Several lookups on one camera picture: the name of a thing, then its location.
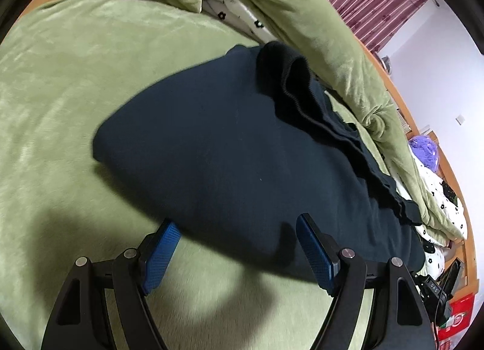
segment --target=green fleece blanket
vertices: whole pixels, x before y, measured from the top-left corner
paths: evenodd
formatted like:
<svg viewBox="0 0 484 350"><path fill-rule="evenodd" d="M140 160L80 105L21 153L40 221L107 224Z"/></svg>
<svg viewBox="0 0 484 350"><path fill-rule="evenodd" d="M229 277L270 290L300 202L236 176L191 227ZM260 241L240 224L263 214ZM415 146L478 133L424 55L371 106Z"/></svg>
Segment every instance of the green fleece blanket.
<svg viewBox="0 0 484 350"><path fill-rule="evenodd" d="M97 126L144 87L237 44L256 43L149 0L54 1L0 44L0 313L26 350L40 348L77 257L114 258L158 225L91 158ZM371 301L367 290L352 349ZM257 272L185 236L148 297L168 348L199 350L308 349L330 302L315 284ZM126 349L112 295L108 303Z"/></svg>
<svg viewBox="0 0 484 350"><path fill-rule="evenodd" d="M200 12L201 0L159 0ZM298 49L313 71L335 89L391 160L423 222L437 240L461 235L437 206L410 155L396 108L373 64L328 0L240 0L280 40Z"/></svg>

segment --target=red packaging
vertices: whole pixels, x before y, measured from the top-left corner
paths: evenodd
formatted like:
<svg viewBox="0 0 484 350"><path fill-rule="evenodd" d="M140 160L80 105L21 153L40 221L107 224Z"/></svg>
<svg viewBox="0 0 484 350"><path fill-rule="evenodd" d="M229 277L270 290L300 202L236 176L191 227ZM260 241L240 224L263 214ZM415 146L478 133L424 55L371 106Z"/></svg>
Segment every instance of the red packaging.
<svg viewBox="0 0 484 350"><path fill-rule="evenodd" d="M474 294L451 302L452 315L447 323L439 327L439 340L447 339L463 329L469 327L470 317L473 315Z"/></svg>
<svg viewBox="0 0 484 350"><path fill-rule="evenodd" d="M451 350L452 342L450 339L447 339L439 344L439 350Z"/></svg>

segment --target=metal screw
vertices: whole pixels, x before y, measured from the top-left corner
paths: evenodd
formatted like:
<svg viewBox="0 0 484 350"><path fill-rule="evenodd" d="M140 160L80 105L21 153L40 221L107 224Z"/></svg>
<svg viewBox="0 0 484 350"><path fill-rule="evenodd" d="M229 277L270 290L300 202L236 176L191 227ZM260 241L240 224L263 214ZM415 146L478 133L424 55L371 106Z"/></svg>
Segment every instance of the metal screw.
<svg viewBox="0 0 484 350"><path fill-rule="evenodd" d="M345 248L341 251L341 255L346 258L355 257L355 252L352 249Z"/></svg>
<svg viewBox="0 0 484 350"><path fill-rule="evenodd" d="M126 249L124 251L124 257L126 258L133 258L136 256L136 254L137 254L136 249Z"/></svg>
<svg viewBox="0 0 484 350"><path fill-rule="evenodd" d="M77 260L76 260L76 265L78 267L82 267L83 265L86 265L88 262L88 259L86 257L79 257Z"/></svg>
<svg viewBox="0 0 484 350"><path fill-rule="evenodd" d="M398 257L392 257L391 263L395 265L395 267L401 267L403 265L403 261L401 260L401 258Z"/></svg>

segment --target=purple plush toy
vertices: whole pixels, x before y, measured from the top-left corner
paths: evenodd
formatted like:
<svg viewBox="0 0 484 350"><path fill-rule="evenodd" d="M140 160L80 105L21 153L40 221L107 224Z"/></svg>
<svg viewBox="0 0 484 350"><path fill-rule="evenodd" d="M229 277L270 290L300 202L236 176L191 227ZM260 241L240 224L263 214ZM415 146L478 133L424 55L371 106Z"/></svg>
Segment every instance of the purple plush toy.
<svg viewBox="0 0 484 350"><path fill-rule="evenodd" d="M413 154L419 158L423 165L436 172L439 165L439 152L436 143L429 136L415 136L408 143Z"/></svg>

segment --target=bed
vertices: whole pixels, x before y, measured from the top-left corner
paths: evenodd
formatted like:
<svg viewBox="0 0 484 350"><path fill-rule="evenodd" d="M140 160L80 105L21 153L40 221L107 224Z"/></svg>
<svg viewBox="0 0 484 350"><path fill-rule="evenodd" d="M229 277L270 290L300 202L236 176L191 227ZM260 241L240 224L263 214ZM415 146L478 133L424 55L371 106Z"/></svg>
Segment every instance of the bed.
<svg viewBox="0 0 484 350"><path fill-rule="evenodd" d="M140 15L128 18L127 7L134 2L140 8ZM67 9L69 18L66 19L63 12ZM82 32L86 32L83 29L91 26L90 20L83 15L87 12L104 25L99 27L99 32L86 34L83 38ZM155 20L159 13L178 21L181 32L175 32L173 37L151 40L149 34L156 35L162 25L151 25L147 21ZM25 349L40 348L57 292L78 256L87 255L92 260L112 258L123 248L139 244L144 235L153 232L157 226L129 191L117 184L102 167L93 165L90 139L96 126L106 114L133 96L140 86L147 86L164 75L207 58L220 56L227 46L255 43L203 14L193 17L196 23L190 26L184 20L184 13L149 0L33 0L25 9L21 24L12 28L6 44L2 44L11 50L9 54L18 62L18 69L13 70L18 74L12 70L9 73L19 80L10 82L21 81L23 85L18 85L18 89L11 93L17 95L17 108L3 112L10 114L10 118L15 117L15 122L9 123L10 129L3 131L3 141L6 141L8 150L17 155L10 161L2 160L11 170L4 167L9 186L2 190L2 196L15 200L15 203L7 205L2 213L2 217L10 219L8 226L2 228L8 239L3 236L1 249L9 250L8 260L15 263L2 270L14 280L2 278L6 285L0 294L0 312ZM50 21L56 28L49 28L42 21ZM107 26L109 21L112 21L112 27ZM196 24L204 26L205 39L197 34ZM133 25L142 27L144 34L128 30ZM71 41L70 51L50 54L55 44L52 40L55 29L56 39ZM126 40L139 41L139 45L126 48L118 37L111 37L115 51L104 51L98 44L102 37L110 37L110 29L118 29L116 32L127 35ZM78 32L78 35L74 37L72 32ZM42 51L32 42L22 44L22 35L34 34L43 42ZM188 49L182 61L175 61L170 56L154 56L157 46L168 48L182 36ZM207 49L203 56L195 50L189 51L200 47ZM367 51L366 56L376 66L412 130L417 130L384 70ZM31 65L22 62L25 59L28 62L36 59L41 68L50 70L53 64L58 65L55 72L62 79L52 75L44 81L30 79L35 76L28 75ZM11 63L4 59L0 70L6 72L2 67L7 64L11 68ZM78 70L76 64L83 65L83 70ZM28 81L37 81L35 91L25 90ZM72 87L69 87L70 81L74 81ZM42 93L54 86L57 91L47 96ZM119 89L113 95L103 87ZM3 98L8 104L9 97ZM30 119L33 116L30 108L46 100L51 105ZM336 101L333 105L345 121L357 124L365 144L384 166L364 126L344 105L338 105ZM67 122L67 129L56 126ZM23 127L24 137L27 136L25 140L20 136L12 137L19 125ZM443 154L441 158L442 175L464 201ZM479 285L468 216L466 219L469 237L459 245L457 252L466 264L465 285L459 290L458 298L476 293ZM2 255L2 261L7 261L6 256ZM148 299L169 348L310 348L331 302L314 284L254 271L185 237L170 266L176 269L167 272L160 288ZM108 301L117 346L126 348L112 294ZM367 290L352 348L361 348L371 302L372 291Z"/></svg>

